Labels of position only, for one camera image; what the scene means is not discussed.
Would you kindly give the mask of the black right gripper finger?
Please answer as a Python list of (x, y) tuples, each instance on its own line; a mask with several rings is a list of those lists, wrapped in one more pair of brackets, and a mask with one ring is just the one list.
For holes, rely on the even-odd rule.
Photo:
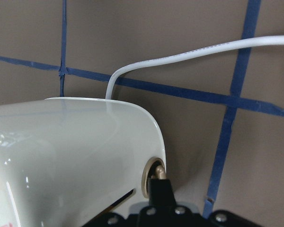
[(177, 202), (169, 179), (148, 179), (148, 207), (175, 207)]

